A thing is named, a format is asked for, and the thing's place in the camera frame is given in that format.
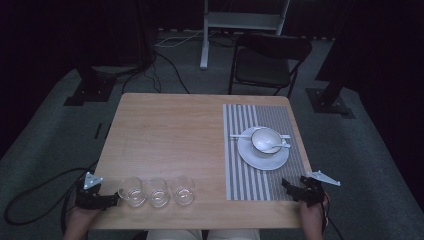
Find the person's left hand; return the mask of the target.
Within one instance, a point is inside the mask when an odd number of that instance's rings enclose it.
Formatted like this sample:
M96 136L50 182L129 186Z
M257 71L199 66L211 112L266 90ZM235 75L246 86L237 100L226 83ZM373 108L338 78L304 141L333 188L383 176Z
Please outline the person's left hand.
M86 232L100 212L100 209L88 210L74 207L68 219L67 229Z

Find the white metal stand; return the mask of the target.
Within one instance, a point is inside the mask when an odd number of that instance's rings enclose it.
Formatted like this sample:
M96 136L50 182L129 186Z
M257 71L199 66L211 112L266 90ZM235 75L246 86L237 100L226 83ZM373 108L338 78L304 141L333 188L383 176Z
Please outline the white metal stand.
M283 30L291 0L283 0L281 12L277 15L213 12L209 10L209 0L203 0L203 2L203 42L200 69L206 70L208 68L210 28L273 30L276 35L280 35Z

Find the black stand base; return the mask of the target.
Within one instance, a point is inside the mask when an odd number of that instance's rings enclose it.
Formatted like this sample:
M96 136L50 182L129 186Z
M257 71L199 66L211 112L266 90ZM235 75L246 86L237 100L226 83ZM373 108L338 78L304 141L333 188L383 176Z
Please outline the black stand base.
M107 102L117 81L114 74L99 73L91 66L78 66L81 81L65 106L82 106L86 102Z
M348 0L347 9L341 20L341 29L316 77L317 80L327 81L328 85L324 89L306 89L315 113L338 114L343 118L354 117L340 93L351 80L350 62L345 56L344 42L345 25L349 21L355 2L356 0Z

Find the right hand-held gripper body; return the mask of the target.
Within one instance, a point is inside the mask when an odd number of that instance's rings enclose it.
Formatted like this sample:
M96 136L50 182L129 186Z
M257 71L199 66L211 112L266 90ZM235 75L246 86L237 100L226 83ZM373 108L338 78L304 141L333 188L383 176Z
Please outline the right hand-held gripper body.
M335 186L341 185L340 181L329 177L320 170L316 172L307 172L305 176L300 177L300 182L305 186L304 196L301 197L301 200L306 202L308 207L324 202L325 191L322 187L322 183Z

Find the black folding chair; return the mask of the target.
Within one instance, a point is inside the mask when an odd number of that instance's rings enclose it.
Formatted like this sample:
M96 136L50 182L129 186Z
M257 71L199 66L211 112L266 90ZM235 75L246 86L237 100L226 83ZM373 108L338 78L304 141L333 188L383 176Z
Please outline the black folding chair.
M290 98L299 67L312 52L305 38L289 38L261 32L244 33L234 45L228 93L235 84L275 89L287 88Z

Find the white bowl with dark rim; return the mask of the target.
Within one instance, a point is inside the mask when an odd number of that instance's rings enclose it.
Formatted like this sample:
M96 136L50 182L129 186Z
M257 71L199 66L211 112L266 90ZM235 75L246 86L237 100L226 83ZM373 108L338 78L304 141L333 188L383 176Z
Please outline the white bowl with dark rim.
M251 135L253 147L263 154L274 154L281 150L285 142L280 134L273 129L261 128Z

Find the grey striped placemat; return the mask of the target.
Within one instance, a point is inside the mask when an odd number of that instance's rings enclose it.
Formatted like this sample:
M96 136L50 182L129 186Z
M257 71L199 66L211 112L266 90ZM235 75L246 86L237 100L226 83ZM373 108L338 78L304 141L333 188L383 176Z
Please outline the grey striped placemat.
M229 200L289 201L281 185L285 178L292 185L300 184L307 167L301 155L300 138L295 135L291 111L286 106L225 104L223 106L226 196ZM287 162L275 170L259 170L246 163L238 153L237 140L231 134L242 134L251 127L268 127L288 139Z

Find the person's right hand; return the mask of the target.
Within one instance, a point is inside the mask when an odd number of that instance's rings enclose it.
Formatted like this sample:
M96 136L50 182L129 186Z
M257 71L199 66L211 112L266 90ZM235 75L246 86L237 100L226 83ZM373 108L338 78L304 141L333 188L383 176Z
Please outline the person's right hand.
M322 203L316 203L308 206L305 201L299 201L299 213L301 219L301 226L305 233L318 234L323 232L326 226L326 213L325 208L329 204L327 196L324 197Z

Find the clear drinking glass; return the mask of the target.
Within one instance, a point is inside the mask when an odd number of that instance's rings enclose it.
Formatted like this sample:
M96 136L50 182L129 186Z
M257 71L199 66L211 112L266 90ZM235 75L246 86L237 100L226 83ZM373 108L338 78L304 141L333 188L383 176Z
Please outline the clear drinking glass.
M168 185L163 178L150 179L147 182L146 191L150 204L155 208L162 208L169 202Z
M146 200L143 182L138 177L122 180L118 186L118 195L131 207L139 207Z
M187 206L194 200L195 183L192 178L178 176L171 183L171 191L177 204Z

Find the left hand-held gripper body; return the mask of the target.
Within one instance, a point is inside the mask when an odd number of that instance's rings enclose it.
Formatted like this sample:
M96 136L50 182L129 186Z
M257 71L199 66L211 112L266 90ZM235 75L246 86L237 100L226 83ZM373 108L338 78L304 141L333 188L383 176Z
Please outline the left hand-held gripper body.
M75 206L85 210L103 209L100 195L98 194L103 179L86 172L76 187Z

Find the white plate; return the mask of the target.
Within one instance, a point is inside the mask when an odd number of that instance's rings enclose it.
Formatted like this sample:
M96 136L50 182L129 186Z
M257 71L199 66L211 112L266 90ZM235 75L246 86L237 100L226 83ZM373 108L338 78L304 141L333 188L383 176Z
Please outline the white plate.
M255 130L268 127L251 127L242 132L242 134L250 135ZM238 153L241 158L250 166L259 170L275 170L282 167L288 160L289 148L281 148L274 154L263 154L257 151L251 142L251 138L238 138Z

